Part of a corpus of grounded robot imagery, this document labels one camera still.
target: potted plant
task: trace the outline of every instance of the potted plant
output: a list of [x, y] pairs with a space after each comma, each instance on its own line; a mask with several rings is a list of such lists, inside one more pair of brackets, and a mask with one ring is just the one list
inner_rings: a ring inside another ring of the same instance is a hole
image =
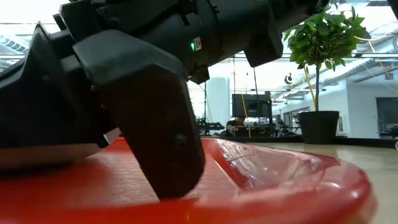
[[[337, 65], [345, 66], [342, 58], [351, 57], [351, 52], [361, 43], [358, 38], [369, 36], [361, 26], [364, 18], [355, 13], [354, 7], [351, 11], [350, 18], [346, 18], [344, 12], [329, 14], [324, 11], [288, 30], [284, 37], [287, 40], [291, 32], [295, 31], [288, 40], [292, 51], [290, 61], [299, 64], [298, 69], [304, 69], [315, 105], [315, 111], [298, 115], [304, 141], [309, 144], [330, 144], [336, 137], [339, 112], [319, 110], [319, 76], [322, 65], [325, 64], [334, 71]], [[308, 74], [308, 66], [311, 65], [316, 66], [317, 71], [315, 95]]]

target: wooden floor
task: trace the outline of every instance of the wooden floor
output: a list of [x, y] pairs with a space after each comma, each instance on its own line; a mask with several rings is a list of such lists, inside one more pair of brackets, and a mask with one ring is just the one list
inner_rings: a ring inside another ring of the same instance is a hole
[[311, 152], [343, 159], [368, 173], [379, 202], [375, 224], [398, 223], [398, 151], [361, 146], [316, 146], [301, 143], [258, 143], [259, 146]]

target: green leaves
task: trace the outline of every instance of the green leaves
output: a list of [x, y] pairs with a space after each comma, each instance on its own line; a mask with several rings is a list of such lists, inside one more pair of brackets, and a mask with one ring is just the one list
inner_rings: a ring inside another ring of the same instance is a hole
[[353, 12], [353, 20], [355, 20], [356, 14], [355, 14], [355, 8], [354, 8], [354, 6], [351, 7], [351, 12]]
[[290, 29], [290, 30], [286, 31], [285, 37], [284, 37], [284, 42], [287, 40], [287, 38], [289, 38], [290, 33], [292, 33], [292, 31], [293, 31], [293, 29]]
[[326, 68], [329, 68], [329, 69], [332, 69], [332, 68], [333, 68], [333, 66], [332, 66], [332, 64], [331, 64], [330, 61], [326, 61], [326, 62], [325, 62], [325, 65], [326, 65]]
[[292, 51], [290, 61], [298, 64], [298, 69], [306, 65], [322, 66], [324, 63], [330, 70], [346, 63], [342, 59], [351, 57], [352, 51], [361, 41], [357, 37], [367, 38], [366, 29], [361, 26], [364, 21], [355, 8], [351, 8], [353, 16], [349, 19], [344, 13], [319, 13], [304, 23], [295, 26], [285, 33], [284, 41]]
[[328, 25], [326, 23], [321, 23], [318, 25], [319, 34], [322, 36], [326, 36], [329, 34]]

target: plant stem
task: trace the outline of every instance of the plant stem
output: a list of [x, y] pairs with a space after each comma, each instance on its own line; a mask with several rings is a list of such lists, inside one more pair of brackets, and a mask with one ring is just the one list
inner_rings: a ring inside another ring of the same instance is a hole
[[317, 87], [315, 93], [315, 111], [319, 111], [319, 74], [320, 74], [320, 64], [317, 64]]

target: textured red surface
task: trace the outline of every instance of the textured red surface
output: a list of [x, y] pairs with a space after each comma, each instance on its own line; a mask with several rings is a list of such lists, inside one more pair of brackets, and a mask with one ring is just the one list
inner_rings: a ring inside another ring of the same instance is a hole
[[187, 195], [192, 199], [157, 203], [118, 139], [69, 166], [3, 177], [0, 223], [367, 223], [375, 210], [371, 184], [352, 164], [217, 139], [202, 143], [205, 173]]

